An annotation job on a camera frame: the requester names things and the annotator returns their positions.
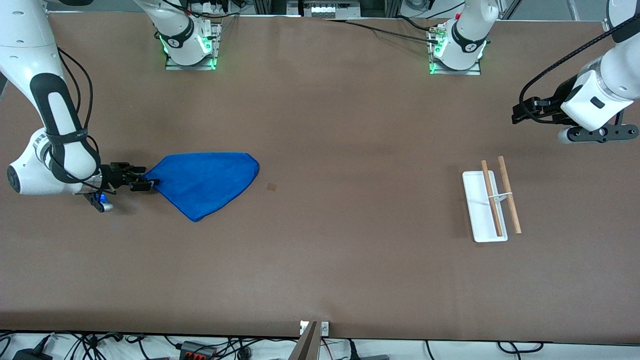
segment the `wooden stick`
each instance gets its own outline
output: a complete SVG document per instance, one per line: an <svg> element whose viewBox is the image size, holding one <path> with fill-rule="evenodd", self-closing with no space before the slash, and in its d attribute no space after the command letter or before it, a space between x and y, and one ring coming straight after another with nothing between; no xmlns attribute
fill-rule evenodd
<svg viewBox="0 0 640 360"><path fill-rule="evenodd" d="M498 163L500 163L500 173L502 174L502 183L506 192L511 192L511 184L509 183L509 176L507 175L507 166L504 164L504 157L498 156ZM516 234L522 234L520 228L520 220L518 219L518 212L516 211L516 203L513 200L513 194L507 195L507 202L509 203L509 212L511 213L511 221L513 227L516 229Z"/></svg>
<svg viewBox="0 0 640 360"><path fill-rule="evenodd" d="M502 236L502 225L500 224L500 216L498 216L498 207L495 204L495 198L493 196L493 188L491 186L491 178L489 177L489 168L486 166L486 161L482 161L482 173L484 175L484 184L486 185L486 194L489 197L489 205L491 206L491 214L493 215L493 225L495 226L495 233L498 236Z"/></svg>

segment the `metal mounting plate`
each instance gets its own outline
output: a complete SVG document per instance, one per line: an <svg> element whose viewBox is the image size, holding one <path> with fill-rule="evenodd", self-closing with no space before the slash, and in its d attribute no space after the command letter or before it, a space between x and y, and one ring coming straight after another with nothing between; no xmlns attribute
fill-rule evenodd
<svg viewBox="0 0 640 360"><path fill-rule="evenodd" d="M300 335L302 335L305 332L305 329L307 328L308 325L309 325L308 321L300 322ZM323 338L327 338L329 336L329 322L321 322L320 330L321 330L320 336L322 336Z"/></svg>

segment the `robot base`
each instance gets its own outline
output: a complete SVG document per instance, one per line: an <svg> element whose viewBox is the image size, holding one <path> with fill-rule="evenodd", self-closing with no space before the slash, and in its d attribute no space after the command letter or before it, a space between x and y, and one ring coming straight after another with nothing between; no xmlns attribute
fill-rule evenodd
<svg viewBox="0 0 640 360"><path fill-rule="evenodd" d="M446 74L446 75L480 75L480 61L465 70L455 70L442 63L440 59L434 56L435 53L442 51L443 44L446 43L446 29L443 24L429 28L427 39L438 41L437 44L428 43L427 53L429 54L429 73L430 74Z"/></svg>
<svg viewBox="0 0 640 360"><path fill-rule="evenodd" d="M211 24L211 31L205 34L202 39L203 49L211 50L211 52L205 56L202 60L193 65L180 65L173 61L168 55L166 48L164 53L166 55L166 62L164 64L165 70L216 70L218 63L218 51L220 49L220 24Z"/></svg>

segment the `power adapter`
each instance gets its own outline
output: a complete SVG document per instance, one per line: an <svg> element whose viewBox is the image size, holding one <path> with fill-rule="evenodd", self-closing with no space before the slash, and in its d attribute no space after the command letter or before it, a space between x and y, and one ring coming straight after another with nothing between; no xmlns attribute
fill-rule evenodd
<svg viewBox="0 0 640 360"><path fill-rule="evenodd" d="M18 350L13 356L13 360L53 360L53 357L43 353L44 345L46 345L49 336L50 335L47 335L44 339L40 340L35 348Z"/></svg>

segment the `black strap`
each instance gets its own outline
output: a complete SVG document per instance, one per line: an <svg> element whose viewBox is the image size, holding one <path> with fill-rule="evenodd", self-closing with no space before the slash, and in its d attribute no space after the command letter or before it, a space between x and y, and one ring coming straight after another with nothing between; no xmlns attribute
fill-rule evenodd
<svg viewBox="0 0 640 360"><path fill-rule="evenodd" d="M87 129L80 129L78 131L74 131L73 133L69 133L66 135L52 135L47 133L49 142L51 142L53 145L64 145L66 143L82 141L86 139L87 135L88 135Z"/></svg>
<svg viewBox="0 0 640 360"><path fill-rule="evenodd" d="M458 22L457 21L453 24L453 27L451 28L451 33L453 34L453 40L455 40L456 43L458 43L458 45L460 45L460 47L462 48L462 52L463 53L473 53L486 40L486 37L483 37L480 40L473 41L473 40L469 40L469 39L465 38L464 36L460 35L460 33L458 32Z"/></svg>
<svg viewBox="0 0 640 360"><path fill-rule="evenodd" d="M179 49L182 47L182 44L191 37L191 35L193 34L193 28L194 28L193 20L190 17L187 17L187 19L189 19L189 25L187 25L187 28L182 33L179 33L178 35L174 35L170 37L158 31L158 33L160 34L160 37L162 38L162 40L164 40L164 42L167 45L169 45L174 49Z"/></svg>

